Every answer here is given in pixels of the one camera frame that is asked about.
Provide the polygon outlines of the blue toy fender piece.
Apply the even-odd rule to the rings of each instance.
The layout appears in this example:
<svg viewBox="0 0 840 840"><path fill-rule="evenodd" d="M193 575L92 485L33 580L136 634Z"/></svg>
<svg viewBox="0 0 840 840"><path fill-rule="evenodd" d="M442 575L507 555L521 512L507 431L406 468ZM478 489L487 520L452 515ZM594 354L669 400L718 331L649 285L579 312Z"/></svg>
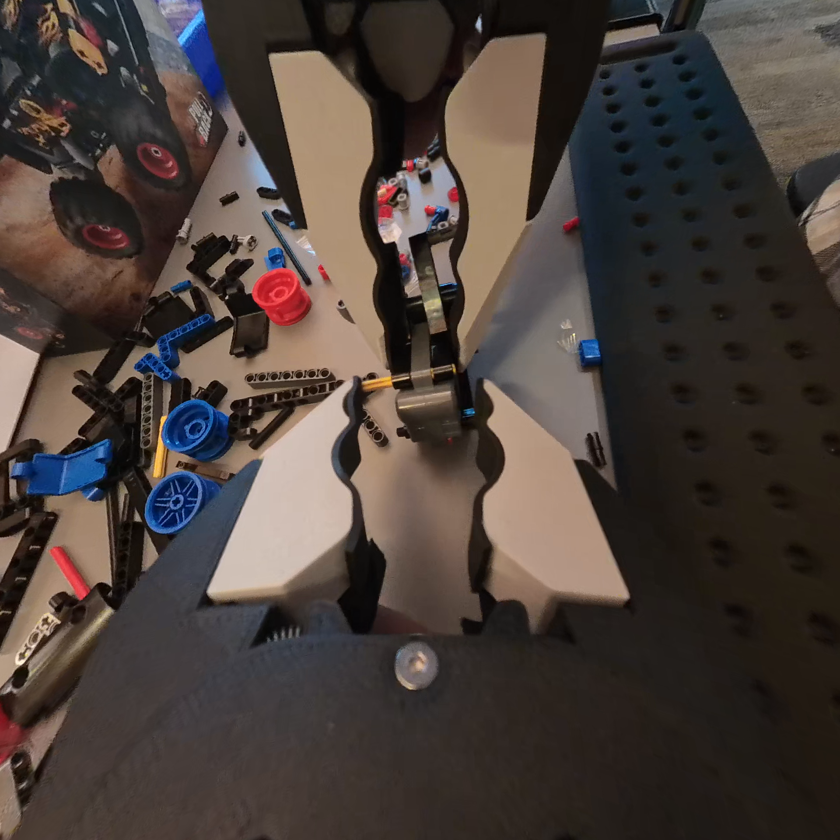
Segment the blue toy fender piece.
<svg viewBox="0 0 840 840"><path fill-rule="evenodd" d="M62 497L79 491L90 501L100 501L106 495L100 484L108 476L112 456L107 438L72 455L36 454L14 463L9 475L23 480L29 495Z"/></svg>

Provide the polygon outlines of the red toy axle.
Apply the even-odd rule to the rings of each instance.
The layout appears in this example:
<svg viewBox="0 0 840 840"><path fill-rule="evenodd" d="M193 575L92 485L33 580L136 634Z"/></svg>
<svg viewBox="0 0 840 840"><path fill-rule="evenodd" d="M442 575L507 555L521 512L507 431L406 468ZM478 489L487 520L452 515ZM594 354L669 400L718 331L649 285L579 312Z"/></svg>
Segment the red toy axle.
<svg viewBox="0 0 840 840"><path fill-rule="evenodd" d="M49 555L70 586L73 595L79 601L83 601L89 595L91 587L68 552L63 547L54 546L49 549Z"/></svg>

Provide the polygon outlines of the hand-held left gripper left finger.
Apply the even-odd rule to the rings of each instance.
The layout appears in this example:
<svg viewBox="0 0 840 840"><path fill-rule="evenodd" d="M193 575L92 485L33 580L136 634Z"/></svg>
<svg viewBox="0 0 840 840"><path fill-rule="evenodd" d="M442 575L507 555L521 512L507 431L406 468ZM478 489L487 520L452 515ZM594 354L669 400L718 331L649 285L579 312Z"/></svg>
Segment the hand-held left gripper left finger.
<svg viewBox="0 0 840 840"><path fill-rule="evenodd" d="M207 588L215 604L271 603L302 617L334 602L357 634L375 622L385 557L361 494L364 381L339 385L255 463L255 477Z"/></svg>

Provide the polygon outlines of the light grey toy beam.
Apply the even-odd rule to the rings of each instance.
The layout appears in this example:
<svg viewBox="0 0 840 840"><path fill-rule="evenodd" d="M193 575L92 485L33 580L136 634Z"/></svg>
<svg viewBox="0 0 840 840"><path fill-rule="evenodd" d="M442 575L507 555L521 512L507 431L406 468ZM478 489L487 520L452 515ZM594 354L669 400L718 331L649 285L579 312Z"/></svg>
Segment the light grey toy beam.
<svg viewBox="0 0 840 840"><path fill-rule="evenodd" d="M43 647L60 625L61 620L56 614L52 612L43 614L29 631L24 642L16 652L14 667L17 669L26 665L31 656Z"/></svg>

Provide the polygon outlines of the black toy cylinder piece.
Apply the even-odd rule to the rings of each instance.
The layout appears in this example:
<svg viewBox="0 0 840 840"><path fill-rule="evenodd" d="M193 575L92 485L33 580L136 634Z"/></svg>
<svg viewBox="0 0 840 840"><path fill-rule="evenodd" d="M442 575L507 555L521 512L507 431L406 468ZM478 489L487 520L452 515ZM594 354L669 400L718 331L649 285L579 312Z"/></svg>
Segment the black toy cylinder piece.
<svg viewBox="0 0 840 840"><path fill-rule="evenodd" d="M6 718L28 729L58 708L77 685L114 613L112 588L105 583L95 584L84 599L70 605L44 643L3 683Z"/></svg>

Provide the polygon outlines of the partly built toy chassis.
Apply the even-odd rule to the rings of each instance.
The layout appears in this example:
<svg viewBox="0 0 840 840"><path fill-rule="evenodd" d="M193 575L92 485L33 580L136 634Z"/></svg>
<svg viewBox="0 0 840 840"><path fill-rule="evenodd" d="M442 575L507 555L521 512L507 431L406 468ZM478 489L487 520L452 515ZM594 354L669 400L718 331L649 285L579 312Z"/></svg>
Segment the partly built toy chassis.
<svg viewBox="0 0 840 840"><path fill-rule="evenodd" d="M402 313L389 321L387 360L401 422L397 433L416 444L438 444L460 436L475 414L459 358L457 328L464 292L456 272L438 273L434 249L455 236L450 222L430 224L408 240L416 290L404 289Z"/></svg>

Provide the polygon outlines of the person's plaid shirt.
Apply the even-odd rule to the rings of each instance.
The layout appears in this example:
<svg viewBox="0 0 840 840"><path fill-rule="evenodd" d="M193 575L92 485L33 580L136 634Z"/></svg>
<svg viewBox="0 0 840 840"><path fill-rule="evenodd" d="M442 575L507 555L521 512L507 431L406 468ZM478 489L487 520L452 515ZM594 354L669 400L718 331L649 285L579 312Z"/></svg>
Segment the person's plaid shirt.
<svg viewBox="0 0 840 840"><path fill-rule="evenodd" d="M829 294L839 305L839 181L808 205L798 225Z"/></svg>

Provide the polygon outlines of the red toy wheel rim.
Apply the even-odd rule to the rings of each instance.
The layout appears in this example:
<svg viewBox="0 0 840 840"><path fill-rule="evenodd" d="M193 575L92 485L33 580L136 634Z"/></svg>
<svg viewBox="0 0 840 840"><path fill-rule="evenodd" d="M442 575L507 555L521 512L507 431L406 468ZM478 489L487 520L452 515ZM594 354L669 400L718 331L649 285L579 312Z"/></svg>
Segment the red toy wheel rim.
<svg viewBox="0 0 840 840"><path fill-rule="evenodd" d="M298 275L288 268L267 271L257 279L251 295L267 318L281 327L299 323L312 307L312 300Z"/></svg>
<svg viewBox="0 0 840 840"><path fill-rule="evenodd" d="M27 732L6 715L1 708L1 765L9 760L27 739Z"/></svg>

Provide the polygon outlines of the black square toy panel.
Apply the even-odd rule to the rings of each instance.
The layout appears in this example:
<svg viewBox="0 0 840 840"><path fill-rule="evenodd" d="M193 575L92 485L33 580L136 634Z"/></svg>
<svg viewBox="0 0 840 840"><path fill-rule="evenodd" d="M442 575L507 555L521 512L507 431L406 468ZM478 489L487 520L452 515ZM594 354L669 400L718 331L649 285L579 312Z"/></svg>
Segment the black square toy panel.
<svg viewBox="0 0 840 840"><path fill-rule="evenodd" d="M270 322L262 310L234 319L229 353L237 359L251 359L264 352L268 345Z"/></svg>
<svg viewBox="0 0 840 840"><path fill-rule="evenodd" d="M179 296L169 291L160 296L150 296L143 309L141 328L154 341L179 329L196 318L196 313Z"/></svg>

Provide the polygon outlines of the blue storage bin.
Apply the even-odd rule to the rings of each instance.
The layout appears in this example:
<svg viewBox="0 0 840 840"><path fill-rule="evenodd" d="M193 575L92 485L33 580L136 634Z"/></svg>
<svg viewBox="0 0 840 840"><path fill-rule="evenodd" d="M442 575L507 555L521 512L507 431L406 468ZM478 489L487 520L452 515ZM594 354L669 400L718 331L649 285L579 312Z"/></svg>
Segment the blue storage bin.
<svg viewBox="0 0 840 840"><path fill-rule="evenodd" d="M203 9L192 17L177 38L209 97L217 97L224 89L224 79L214 54Z"/></svg>

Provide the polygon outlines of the blue spoked toy wheel rim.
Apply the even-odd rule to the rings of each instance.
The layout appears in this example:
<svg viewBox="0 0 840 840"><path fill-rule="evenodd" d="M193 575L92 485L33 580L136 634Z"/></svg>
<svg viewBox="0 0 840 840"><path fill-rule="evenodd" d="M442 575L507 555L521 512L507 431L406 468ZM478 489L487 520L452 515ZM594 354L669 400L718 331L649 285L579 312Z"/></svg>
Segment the blue spoked toy wheel rim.
<svg viewBox="0 0 840 840"><path fill-rule="evenodd" d="M182 532L219 494L222 487L190 471L176 471L151 491L144 506L150 529L164 536Z"/></svg>

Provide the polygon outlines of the long dark toy axle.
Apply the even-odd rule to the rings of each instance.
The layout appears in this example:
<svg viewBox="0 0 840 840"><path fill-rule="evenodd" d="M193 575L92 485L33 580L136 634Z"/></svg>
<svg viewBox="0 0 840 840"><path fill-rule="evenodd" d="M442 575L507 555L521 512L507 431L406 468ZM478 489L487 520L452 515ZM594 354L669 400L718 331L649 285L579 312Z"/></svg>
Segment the long dark toy axle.
<svg viewBox="0 0 840 840"><path fill-rule="evenodd" d="M307 271L304 269L300 260L297 258L296 254L294 253L294 250L291 248L287 240L283 237L273 216L268 211L262 211L261 215L265 219L274 236L276 237L280 247L286 254L287 261L289 261L292 264L293 268L297 271L303 283L306 286L310 287L312 285L312 280L310 279Z"/></svg>

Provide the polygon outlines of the pile of small toy pins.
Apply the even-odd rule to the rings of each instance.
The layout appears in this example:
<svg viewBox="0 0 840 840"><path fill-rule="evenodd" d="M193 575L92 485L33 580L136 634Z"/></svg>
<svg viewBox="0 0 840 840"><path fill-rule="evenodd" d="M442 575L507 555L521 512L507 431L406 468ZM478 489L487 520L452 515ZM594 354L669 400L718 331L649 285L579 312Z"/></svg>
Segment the pile of small toy pins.
<svg viewBox="0 0 840 840"><path fill-rule="evenodd" d="M434 247L454 238L459 225L459 192L443 162L439 134L424 154L405 159L396 173L380 177L375 202L381 240L397 247L405 297L419 298L410 239L424 234L428 245Z"/></svg>

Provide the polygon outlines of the printed toy truck box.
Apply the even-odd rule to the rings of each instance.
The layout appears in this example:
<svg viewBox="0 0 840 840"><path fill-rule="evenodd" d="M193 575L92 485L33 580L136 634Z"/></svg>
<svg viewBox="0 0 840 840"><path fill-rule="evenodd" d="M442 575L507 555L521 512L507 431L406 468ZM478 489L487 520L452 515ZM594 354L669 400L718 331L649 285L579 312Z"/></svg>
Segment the printed toy truck box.
<svg viewBox="0 0 840 840"><path fill-rule="evenodd" d="M2 1L2 335L130 331L227 131L161 2Z"/></svg>

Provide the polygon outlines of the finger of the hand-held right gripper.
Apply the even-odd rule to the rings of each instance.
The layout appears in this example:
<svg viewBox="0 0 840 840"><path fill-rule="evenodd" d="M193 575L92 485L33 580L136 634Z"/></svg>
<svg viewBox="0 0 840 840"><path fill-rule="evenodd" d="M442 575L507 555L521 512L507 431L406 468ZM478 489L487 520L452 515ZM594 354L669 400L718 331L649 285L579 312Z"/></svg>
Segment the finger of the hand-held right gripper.
<svg viewBox="0 0 840 840"><path fill-rule="evenodd" d="M302 225L366 342L401 371L402 271L378 227L375 188L402 159L403 98L379 80L366 90L318 50L268 58Z"/></svg>
<svg viewBox="0 0 840 840"><path fill-rule="evenodd" d="M449 256L463 297L456 328L462 366L478 349L529 224L546 44L545 34L492 38L446 102L445 147L459 194Z"/></svg>

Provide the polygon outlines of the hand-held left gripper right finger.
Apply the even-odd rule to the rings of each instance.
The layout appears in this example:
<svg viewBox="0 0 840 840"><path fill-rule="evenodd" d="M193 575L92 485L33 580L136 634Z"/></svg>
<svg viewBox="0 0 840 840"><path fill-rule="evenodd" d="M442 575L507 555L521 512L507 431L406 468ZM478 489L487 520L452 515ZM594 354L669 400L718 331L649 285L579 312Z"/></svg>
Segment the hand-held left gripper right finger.
<svg viewBox="0 0 840 840"><path fill-rule="evenodd" d="M627 583L571 452L487 378L474 389L483 483L468 546L470 588L524 611L544 634L566 604L624 607Z"/></svg>

